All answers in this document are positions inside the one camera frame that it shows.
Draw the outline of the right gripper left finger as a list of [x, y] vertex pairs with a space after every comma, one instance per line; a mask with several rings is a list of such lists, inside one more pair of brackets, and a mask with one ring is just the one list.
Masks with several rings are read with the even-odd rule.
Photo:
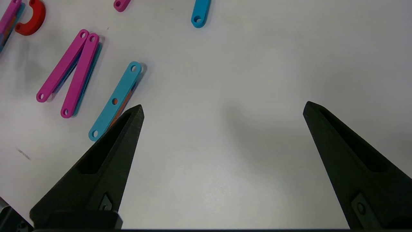
[[118, 211], [144, 121], [141, 105], [113, 126], [30, 210], [35, 230], [119, 230]]

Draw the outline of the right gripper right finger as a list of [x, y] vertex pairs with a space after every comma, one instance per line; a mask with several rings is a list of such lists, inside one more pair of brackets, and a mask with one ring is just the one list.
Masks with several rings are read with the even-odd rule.
[[325, 107], [303, 116], [350, 229], [410, 232], [411, 178]]

